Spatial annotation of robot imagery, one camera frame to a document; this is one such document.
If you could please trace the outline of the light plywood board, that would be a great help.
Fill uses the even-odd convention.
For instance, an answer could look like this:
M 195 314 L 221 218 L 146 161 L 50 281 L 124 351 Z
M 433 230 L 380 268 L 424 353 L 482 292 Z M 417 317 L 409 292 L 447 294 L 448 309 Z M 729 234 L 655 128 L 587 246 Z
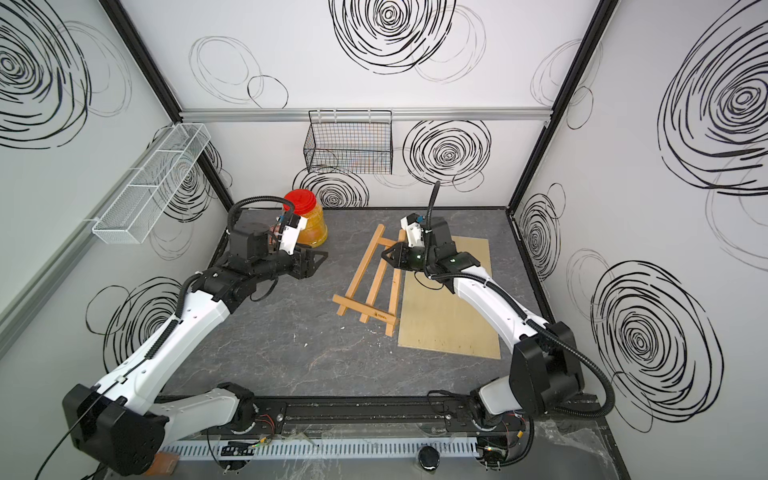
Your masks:
M 422 274 L 405 276 L 398 345 L 404 348 L 499 360 L 500 340 L 466 301 Z

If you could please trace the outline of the small wooden easel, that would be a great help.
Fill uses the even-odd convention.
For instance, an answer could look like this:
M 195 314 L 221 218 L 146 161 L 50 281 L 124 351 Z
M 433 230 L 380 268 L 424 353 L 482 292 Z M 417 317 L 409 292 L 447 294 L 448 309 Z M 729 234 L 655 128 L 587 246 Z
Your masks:
M 405 240 L 406 234 L 404 230 L 399 230 L 397 239 L 392 240 L 386 238 L 384 233 L 385 226 L 379 224 L 368 242 L 345 293 L 343 295 L 334 294 L 332 301 L 337 305 L 336 314 L 338 316 L 344 316 L 348 312 L 352 312 L 358 316 L 358 320 L 361 323 L 368 323 L 372 319 L 378 320 L 385 325 L 385 335 L 393 338 L 399 324 L 398 308 L 401 300 L 404 272 L 391 267 L 382 258 L 381 254 L 384 250 L 393 247 L 397 242 Z M 363 284 L 364 276 L 371 266 L 375 267 L 375 271 L 365 299 L 360 301 L 356 296 Z M 388 304 L 386 309 L 380 309 L 376 307 L 376 304 L 387 273 L 392 274 Z

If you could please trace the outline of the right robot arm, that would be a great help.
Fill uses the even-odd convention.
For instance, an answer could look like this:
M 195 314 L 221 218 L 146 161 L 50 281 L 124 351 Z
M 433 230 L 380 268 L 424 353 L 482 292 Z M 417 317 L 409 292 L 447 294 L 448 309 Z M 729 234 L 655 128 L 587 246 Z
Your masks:
M 382 258 L 445 286 L 488 322 L 512 354 L 509 374 L 472 394 L 480 415 L 522 412 L 535 417 L 582 392 L 581 362 L 566 326 L 548 322 L 512 298 L 478 259 L 457 248 L 445 219 L 413 213 L 401 219 L 401 228 L 405 239 L 387 248 Z

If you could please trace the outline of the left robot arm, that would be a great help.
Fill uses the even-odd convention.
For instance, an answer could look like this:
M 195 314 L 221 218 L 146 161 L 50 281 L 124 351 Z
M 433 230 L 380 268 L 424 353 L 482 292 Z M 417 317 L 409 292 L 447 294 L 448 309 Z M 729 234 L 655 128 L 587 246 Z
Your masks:
M 268 230 L 232 231 L 229 251 L 182 284 L 174 312 L 158 331 L 93 386 L 77 384 L 65 395 L 65 437 L 74 448 L 130 476 L 146 472 L 163 447 L 193 433 L 213 427 L 251 431 L 259 421 L 254 395 L 231 382 L 181 400 L 160 403 L 157 397 L 202 340 L 260 283 L 316 272 L 315 251 L 298 241 L 306 223 L 296 217 L 281 227 L 275 248 Z

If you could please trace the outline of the yellow jar red lid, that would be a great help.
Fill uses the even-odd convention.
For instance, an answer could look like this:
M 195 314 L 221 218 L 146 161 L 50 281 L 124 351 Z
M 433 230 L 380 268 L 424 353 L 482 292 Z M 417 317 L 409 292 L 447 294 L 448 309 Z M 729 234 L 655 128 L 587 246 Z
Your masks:
M 328 228 L 322 204 L 315 194 L 307 189 L 295 189 L 284 198 L 294 205 L 294 212 L 307 221 L 306 227 L 299 234 L 298 243 L 310 247 L 321 246 L 327 240 Z

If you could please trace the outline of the black round knob centre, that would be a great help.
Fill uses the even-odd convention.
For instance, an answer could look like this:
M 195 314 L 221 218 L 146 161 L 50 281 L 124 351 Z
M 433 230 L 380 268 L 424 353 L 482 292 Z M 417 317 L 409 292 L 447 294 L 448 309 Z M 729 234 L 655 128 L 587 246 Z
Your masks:
M 440 452 L 432 446 L 422 446 L 417 453 L 418 466 L 426 472 L 434 473 L 440 464 Z

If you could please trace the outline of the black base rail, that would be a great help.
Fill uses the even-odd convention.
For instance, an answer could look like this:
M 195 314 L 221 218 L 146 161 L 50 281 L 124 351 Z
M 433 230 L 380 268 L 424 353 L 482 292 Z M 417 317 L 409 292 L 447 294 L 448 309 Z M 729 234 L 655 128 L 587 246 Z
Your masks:
M 548 410 L 526 411 L 506 407 L 493 413 L 481 402 L 479 393 L 460 395 L 445 390 L 431 390 L 425 396 L 380 397 L 256 397 L 252 394 L 236 400 L 235 413 L 229 420 L 205 422 L 193 431 L 207 429 L 229 431 L 232 435 L 277 435 L 296 425 L 346 424 L 428 424 L 450 432 L 493 431 L 508 413 L 526 418 L 548 414 L 590 418 L 598 410 L 596 397 L 578 394 L 564 404 Z

